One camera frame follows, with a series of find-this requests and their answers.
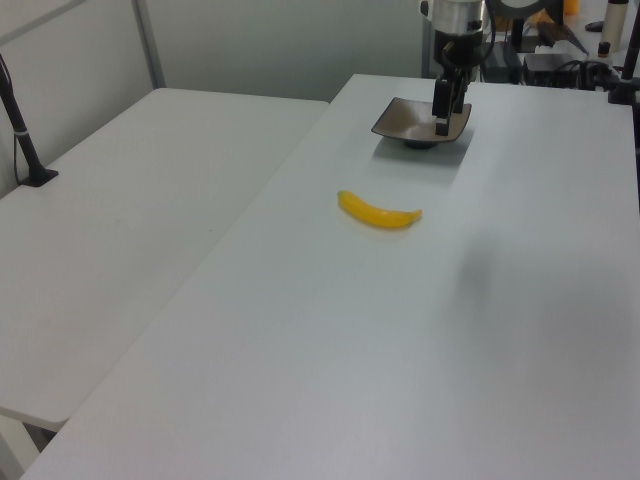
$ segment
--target bottle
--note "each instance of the bottle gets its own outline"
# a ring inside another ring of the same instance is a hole
[[[610,53],[620,50],[620,37],[622,36],[628,4],[629,0],[609,0],[607,3],[607,13],[604,16],[600,41],[611,44]]]
[[[580,0],[564,0],[564,14],[576,15],[580,10]]]

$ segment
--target white table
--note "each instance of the white table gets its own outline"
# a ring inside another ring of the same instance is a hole
[[[326,104],[158,90],[0,201],[0,414],[57,430]]]
[[[456,144],[369,131],[432,94],[354,77],[25,479],[635,478],[630,109],[473,84]]]

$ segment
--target black device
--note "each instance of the black device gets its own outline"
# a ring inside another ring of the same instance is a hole
[[[587,32],[602,32],[602,27],[604,26],[604,22],[600,21],[600,22],[591,22],[591,23],[587,23],[584,26],[584,29]]]
[[[0,70],[0,97],[2,97],[2,103],[9,115],[14,135],[20,143],[24,158],[29,165],[29,178],[24,180],[22,184],[30,187],[41,187],[58,175],[58,172],[55,170],[47,170],[42,166],[42,163],[40,163],[36,149],[31,141],[31,136],[20,113],[20,108],[18,108],[18,103],[13,95],[13,85],[11,83],[11,77],[9,76],[9,70],[1,54]]]
[[[578,82],[579,65],[571,65],[567,54],[527,54],[524,59],[524,79],[535,87],[573,88]]]
[[[480,65],[482,77],[488,83],[513,83],[522,78],[522,63],[513,45],[496,43],[490,55]]]

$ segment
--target yellow banana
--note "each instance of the yellow banana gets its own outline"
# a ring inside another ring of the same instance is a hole
[[[384,228],[407,227],[422,216],[422,210],[398,212],[374,207],[346,190],[338,192],[338,205],[358,220]]]

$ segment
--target cable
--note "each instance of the cable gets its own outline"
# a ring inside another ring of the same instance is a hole
[[[18,137],[15,134],[13,135],[13,176],[18,186],[22,185],[18,178]]]
[[[0,67],[2,67],[2,73],[4,73],[5,77],[9,81],[9,89],[11,93],[13,93],[13,80],[11,79],[11,74],[9,73],[9,69],[7,68],[7,64],[4,63],[4,58],[2,58],[2,54],[0,53]],[[16,183],[18,185],[22,185],[20,179],[18,178],[18,137],[13,133],[13,176],[16,179]]]
[[[13,92],[13,81],[11,80],[11,74],[9,73],[9,69],[7,68],[7,64],[4,63],[4,58],[2,58],[1,53],[0,53],[0,66],[2,67],[2,71],[7,77],[7,80],[9,80],[9,88],[11,89],[11,92]]]
[[[569,67],[569,66],[575,66],[575,65],[582,65],[582,62],[580,60],[570,60],[570,61],[560,65],[558,68],[553,70],[553,72],[551,72],[551,73],[557,73],[560,70],[562,70],[563,68],[566,68],[566,67]]]

